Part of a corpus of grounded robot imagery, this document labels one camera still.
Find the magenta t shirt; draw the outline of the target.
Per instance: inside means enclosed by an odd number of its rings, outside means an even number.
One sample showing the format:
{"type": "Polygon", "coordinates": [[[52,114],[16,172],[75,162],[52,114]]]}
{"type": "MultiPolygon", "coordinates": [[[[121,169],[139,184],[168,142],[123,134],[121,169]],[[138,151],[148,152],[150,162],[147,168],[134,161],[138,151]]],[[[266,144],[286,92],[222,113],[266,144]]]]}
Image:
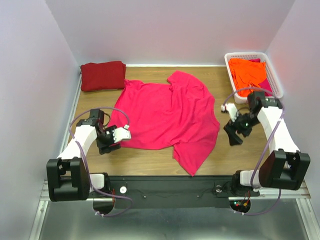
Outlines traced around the magenta t shirt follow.
{"type": "Polygon", "coordinates": [[[173,147],[173,158],[194,176],[216,146],[220,123],[215,98],[195,76],[175,71],[168,83],[124,81],[109,124],[129,125],[131,139],[122,147],[161,150],[173,147]]]}

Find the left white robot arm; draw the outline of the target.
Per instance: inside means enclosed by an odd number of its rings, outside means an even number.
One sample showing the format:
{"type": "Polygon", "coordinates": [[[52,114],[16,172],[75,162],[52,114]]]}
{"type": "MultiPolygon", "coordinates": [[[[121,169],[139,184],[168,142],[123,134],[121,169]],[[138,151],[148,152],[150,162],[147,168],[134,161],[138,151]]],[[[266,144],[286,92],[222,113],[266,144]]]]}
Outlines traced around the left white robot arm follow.
{"type": "Polygon", "coordinates": [[[92,192],[116,199],[105,173],[90,173],[87,153],[93,143],[101,155],[120,149],[120,143],[131,139],[130,120],[123,126],[106,125],[103,108],[87,110],[88,118],[77,116],[68,129],[70,142],[57,158],[46,164],[49,199],[52,202],[87,200],[92,192]]]}

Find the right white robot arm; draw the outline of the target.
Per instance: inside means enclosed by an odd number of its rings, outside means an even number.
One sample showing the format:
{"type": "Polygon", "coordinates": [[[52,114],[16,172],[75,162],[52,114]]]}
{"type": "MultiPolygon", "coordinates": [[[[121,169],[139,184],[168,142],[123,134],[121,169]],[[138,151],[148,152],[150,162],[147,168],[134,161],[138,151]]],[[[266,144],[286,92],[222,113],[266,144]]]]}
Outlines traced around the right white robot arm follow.
{"type": "Polygon", "coordinates": [[[253,127],[263,127],[267,143],[253,170],[238,170],[232,177],[235,189],[260,188],[298,190],[311,159],[294,143],[284,120],[285,107],[270,90],[252,87],[247,96],[248,112],[240,113],[236,105],[224,101],[221,111],[229,115],[224,126],[230,146],[241,145],[253,127]]]}

